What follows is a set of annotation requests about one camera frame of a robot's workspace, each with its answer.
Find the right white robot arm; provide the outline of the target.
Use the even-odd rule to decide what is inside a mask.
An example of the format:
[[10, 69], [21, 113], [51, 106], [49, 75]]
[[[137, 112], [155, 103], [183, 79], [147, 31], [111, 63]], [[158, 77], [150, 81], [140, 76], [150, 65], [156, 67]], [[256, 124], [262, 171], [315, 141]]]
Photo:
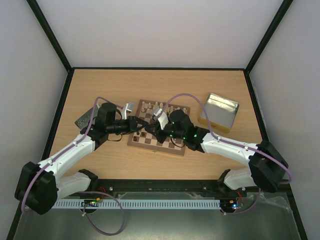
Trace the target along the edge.
[[145, 130], [159, 143], [167, 138], [182, 140], [192, 151], [217, 154], [245, 165], [245, 168], [227, 169], [222, 173], [217, 183], [218, 191], [224, 196], [240, 188], [254, 186], [264, 192], [275, 193], [284, 182], [289, 165], [267, 140], [256, 144], [212, 135], [209, 129], [195, 126], [181, 109], [166, 115], [158, 108], [153, 118], [155, 122]]

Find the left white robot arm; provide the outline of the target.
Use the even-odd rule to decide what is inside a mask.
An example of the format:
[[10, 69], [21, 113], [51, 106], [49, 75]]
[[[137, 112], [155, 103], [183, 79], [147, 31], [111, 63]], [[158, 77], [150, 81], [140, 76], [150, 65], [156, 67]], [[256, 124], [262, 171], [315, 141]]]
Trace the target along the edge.
[[64, 197], [94, 190], [98, 177], [88, 170], [79, 170], [69, 177], [63, 175], [75, 163], [105, 143], [110, 134], [122, 136], [138, 132], [148, 125], [147, 121], [137, 116], [128, 116], [131, 110], [130, 102], [123, 110], [110, 102], [95, 104], [83, 115], [87, 125], [71, 143], [39, 163], [26, 163], [14, 193], [22, 208], [29, 207], [43, 215]]

